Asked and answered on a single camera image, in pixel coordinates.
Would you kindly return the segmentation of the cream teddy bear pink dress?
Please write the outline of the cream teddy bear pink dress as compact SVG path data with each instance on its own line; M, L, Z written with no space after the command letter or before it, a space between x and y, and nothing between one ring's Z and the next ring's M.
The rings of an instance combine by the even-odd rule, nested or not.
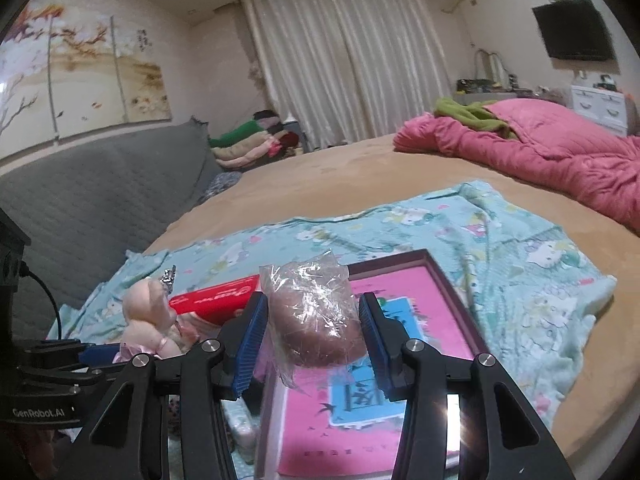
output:
M198 341L198 332L180 322L164 283L156 278L144 278L126 290L122 314L126 327L114 363L130 361L139 353L159 359L182 356Z

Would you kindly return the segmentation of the brown sponge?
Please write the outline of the brown sponge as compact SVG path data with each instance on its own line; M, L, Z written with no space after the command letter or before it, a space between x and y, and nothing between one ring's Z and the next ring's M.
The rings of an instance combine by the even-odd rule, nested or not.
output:
M334 370L367 354L349 270L333 252L259 269L268 301L274 368L300 390L315 370Z

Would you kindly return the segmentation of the red white tissue box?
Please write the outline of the red white tissue box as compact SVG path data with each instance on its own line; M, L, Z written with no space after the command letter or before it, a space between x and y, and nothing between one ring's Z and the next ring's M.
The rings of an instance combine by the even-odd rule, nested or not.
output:
M185 292L169 299L169 305L180 315L194 314L205 322L223 326L250 301L259 287L259 275Z

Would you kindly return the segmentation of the pink blue Chinese book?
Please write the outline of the pink blue Chinese book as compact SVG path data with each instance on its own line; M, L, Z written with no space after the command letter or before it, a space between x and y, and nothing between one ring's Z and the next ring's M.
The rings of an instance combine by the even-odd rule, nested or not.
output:
M352 280L355 295L373 292L384 314L401 322L445 356L472 359L475 351L425 264ZM376 386L370 360L337 370L296 370L297 390L282 387L273 411L280 430L269 440L278 457L269 478L387 478L393 469L405 404Z

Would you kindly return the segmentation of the grey quilted headboard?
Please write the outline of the grey quilted headboard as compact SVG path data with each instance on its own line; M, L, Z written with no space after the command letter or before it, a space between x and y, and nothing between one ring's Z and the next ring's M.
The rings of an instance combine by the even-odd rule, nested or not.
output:
M1 178L1 208L32 241L24 251L43 285L22 278L13 296L17 339L56 332L126 260L191 210L218 174L203 124L92 141Z

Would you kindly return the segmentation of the light blue cartoon print sheet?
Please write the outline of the light blue cartoon print sheet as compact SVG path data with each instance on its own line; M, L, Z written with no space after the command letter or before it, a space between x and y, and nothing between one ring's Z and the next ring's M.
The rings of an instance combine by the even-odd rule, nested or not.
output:
M489 351L551 424L582 369L596 316L616 281L560 226L508 203L483 181L358 214L293 218L152 255L128 252L78 311L63 309L51 335L119 340L125 290L167 269L176 270L174 289L182 294L328 250L340 263L353 264L418 249L435 259Z

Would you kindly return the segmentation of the dark floral pillow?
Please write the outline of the dark floral pillow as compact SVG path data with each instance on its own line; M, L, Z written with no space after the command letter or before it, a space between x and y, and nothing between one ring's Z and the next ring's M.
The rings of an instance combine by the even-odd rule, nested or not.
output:
M239 171L227 171L217 174L196 203L201 205L205 203L206 200L227 191L229 188L232 188L232 186L237 185L241 178L242 172Z

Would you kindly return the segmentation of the stack of folded clothes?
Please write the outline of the stack of folded clothes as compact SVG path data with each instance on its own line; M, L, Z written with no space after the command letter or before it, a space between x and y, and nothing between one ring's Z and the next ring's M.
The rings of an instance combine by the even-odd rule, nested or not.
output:
M248 122L220 138L209 138L208 144L217 164L226 171L246 171L309 151L299 122L282 120L273 110L258 110Z

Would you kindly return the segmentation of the green blanket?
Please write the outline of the green blanket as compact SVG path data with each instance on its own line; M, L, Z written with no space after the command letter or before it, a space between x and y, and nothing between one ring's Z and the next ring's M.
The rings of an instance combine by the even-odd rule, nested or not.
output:
M475 131L493 132L506 140L518 140L509 124L486 108L489 104L495 104L495 101L461 104L451 98L440 98L436 101L433 115L454 118Z

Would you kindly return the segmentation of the pink quilted comforter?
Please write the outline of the pink quilted comforter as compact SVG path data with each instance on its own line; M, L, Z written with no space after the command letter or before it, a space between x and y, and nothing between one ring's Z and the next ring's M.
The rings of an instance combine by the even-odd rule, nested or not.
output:
M462 158L506 176L562 193L639 231L639 140L619 138L549 101L510 99L486 108L509 124L518 140L475 131L454 118L425 113L394 135L403 153Z

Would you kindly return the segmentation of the cluttered side table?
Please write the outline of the cluttered side table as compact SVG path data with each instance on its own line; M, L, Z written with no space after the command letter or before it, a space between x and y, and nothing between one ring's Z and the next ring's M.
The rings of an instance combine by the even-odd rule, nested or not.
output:
M506 68L498 52L477 49L474 53L474 75L456 81L452 98L460 104L501 101L508 99L537 99L549 93L550 88L525 88L518 75Z

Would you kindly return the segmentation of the white curtain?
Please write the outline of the white curtain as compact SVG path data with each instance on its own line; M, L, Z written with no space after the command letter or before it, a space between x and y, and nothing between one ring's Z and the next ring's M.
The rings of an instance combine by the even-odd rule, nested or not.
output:
M425 0L242 0L270 103L312 148L396 132L451 87Z

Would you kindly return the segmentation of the white drawer cabinet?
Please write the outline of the white drawer cabinet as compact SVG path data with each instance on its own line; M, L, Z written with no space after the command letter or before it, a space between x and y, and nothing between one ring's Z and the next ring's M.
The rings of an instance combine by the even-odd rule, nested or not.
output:
M628 136L628 106L620 92L571 86L570 100L576 114L595 122L614 136Z

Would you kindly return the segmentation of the cherry blossom wall painting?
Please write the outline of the cherry blossom wall painting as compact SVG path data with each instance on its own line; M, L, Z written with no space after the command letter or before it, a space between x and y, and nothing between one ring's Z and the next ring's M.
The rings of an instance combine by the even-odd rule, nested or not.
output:
M1 154L171 118L148 32L113 15L34 1L1 44Z

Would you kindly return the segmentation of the black wall television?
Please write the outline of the black wall television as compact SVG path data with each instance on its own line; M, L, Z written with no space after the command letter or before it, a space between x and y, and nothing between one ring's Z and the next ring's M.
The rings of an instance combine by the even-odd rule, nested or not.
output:
M611 35L591 0L556 0L532 11L550 58L593 62L616 59Z

